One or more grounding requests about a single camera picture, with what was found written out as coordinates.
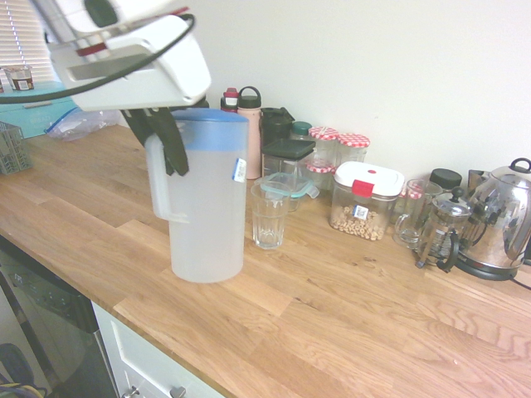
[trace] plastic bag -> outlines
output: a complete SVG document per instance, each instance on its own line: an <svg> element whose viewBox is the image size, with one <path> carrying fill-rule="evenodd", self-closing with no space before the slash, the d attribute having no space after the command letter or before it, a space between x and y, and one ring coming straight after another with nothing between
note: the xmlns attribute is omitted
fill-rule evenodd
<svg viewBox="0 0 531 398"><path fill-rule="evenodd" d="M118 110L85 112L76 107L63 114L48 129L45 129L44 132L52 138L72 141L85 137L103 127L114 126L118 122Z"/></svg>

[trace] dish rack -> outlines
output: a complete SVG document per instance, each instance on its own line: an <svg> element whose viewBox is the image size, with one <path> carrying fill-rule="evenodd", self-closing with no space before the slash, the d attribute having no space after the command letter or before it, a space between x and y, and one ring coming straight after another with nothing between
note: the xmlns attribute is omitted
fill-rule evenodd
<svg viewBox="0 0 531 398"><path fill-rule="evenodd" d="M22 129L0 122L0 172L11 174L33 166L23 140Z"/></svg>

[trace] red gingham jar lid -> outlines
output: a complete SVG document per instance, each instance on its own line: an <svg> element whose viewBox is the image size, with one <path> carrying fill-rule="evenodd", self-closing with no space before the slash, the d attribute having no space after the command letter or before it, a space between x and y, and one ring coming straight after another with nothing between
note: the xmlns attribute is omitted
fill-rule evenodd
<svg viewBox="0 0 531 398"><path fill-rule="evenodd" d="M371 140L362 134L343 133L338 136L338 141L342 145L351 148L366 148L371 144Z"/></svg>
<svg viewBox="0 0 531 398"><path fill-rule="evenodd" d="M318 172L319 174L335 171L334 165L324 159L311 160L306 163L306 168L311 172Z"/></svg>
<svg viewBox="0 0 531 398"><path fill-rule="evenodd" d="M331 141L338 137L339 131L332 129L331 127L312 127L310 130L308 130L308 134L312 138Z"/></svg>
<svg viewBox="0 0 531 398"><path fill-rule="evenodd" d="M422 188L422 185L419 185L419 184L416 184L416 183L414 183L413 186L416 187L416 188ZM423 192L411 192L409 194L409 197L411 199L420 199L422 197L422 195L424 195ZM406 196L407 196L407 183L404 184L404 186L402 187L402 191L400 192L400 197L405 198Z"/></svg>

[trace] window blind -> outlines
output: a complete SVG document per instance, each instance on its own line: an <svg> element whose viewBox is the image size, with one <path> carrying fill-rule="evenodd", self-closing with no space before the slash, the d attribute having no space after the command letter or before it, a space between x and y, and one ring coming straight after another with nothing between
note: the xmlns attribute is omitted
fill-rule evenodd
<svg viewBox="0 0 531 398"><path fill-rule="evenodd" d="M0 0L0 66L28 65L33 81L54 80L44 32L29 0ZM9 86L5 73L2 84Z"/></svg>

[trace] dishwasher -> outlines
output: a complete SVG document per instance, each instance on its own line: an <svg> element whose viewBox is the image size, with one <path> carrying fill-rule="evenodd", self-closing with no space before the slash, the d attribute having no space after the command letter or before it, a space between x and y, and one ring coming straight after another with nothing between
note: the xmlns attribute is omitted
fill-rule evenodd
<svg viewBox="0 0 531 398"><path fill-rule="evenodd" d="M37 359L50 398L118 396L90 300L0 236L0 286ZM12 382L31 369L0 350L0 367Z"/></svg>

